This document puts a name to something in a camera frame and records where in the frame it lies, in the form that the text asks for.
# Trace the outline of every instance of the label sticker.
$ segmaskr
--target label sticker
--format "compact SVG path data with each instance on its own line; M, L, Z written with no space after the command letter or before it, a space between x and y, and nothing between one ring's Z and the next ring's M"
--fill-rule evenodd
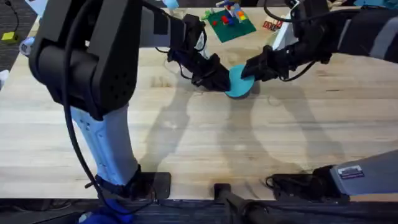
M343 180L364 177L362 168L360 166L350 166L337 170L338 174Z

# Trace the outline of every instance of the yellow lego brick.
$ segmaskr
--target yellow lego brick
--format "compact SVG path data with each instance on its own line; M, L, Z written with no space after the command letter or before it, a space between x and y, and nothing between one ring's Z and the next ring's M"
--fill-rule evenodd
M18 43L19 37L15 32L8 32L8 33L3 33L1 37L1 41L7 43L7 44L15 44Z

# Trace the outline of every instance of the blue disc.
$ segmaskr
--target blue disc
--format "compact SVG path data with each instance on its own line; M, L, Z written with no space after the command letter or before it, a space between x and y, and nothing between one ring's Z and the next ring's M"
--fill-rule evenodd
M225 93L230 97L240 97L250 91L254 84L254 75L245 79L241 78L244 65L237 65L229 70L231 90Z

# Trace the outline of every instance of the wooden tabletop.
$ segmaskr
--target wooden tabletop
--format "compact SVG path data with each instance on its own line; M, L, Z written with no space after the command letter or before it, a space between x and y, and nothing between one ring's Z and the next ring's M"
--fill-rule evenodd
M262 28L261 8L245 12L257 32L221 44L207 27L209 50L227 68L259 54L271 34ZM141 49L128 117L132 148L143 170L172 174L171 198L212 198L213 184L226 182L244 198L272 200L259 183L268 175L311 172L397 149L397 70L380 60L334 55L329 65L316 64L294 82L257 83L249 98L238 101L194 87L164 54ZM80 132L78 139L95 173ZM96 198L94 188L84 188L88 179L62 106L21 55L0 92L0 183L0 198Z

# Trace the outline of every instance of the green lego baseplate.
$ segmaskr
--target green lego baseplate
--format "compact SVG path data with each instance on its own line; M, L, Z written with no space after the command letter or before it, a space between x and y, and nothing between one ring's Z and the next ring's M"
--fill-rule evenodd
M239 22L237 18L233 17L232 20L234 21L234 24L224 25L223 21L221 20L221 17L225 16L226 13L229 12L227 10L222 10L220 12L212 13L207 17L210 26L212 26L212 28L216 32L221 43L257 31L254 25L250 22L246 14L245 14L247 18L246 20Z

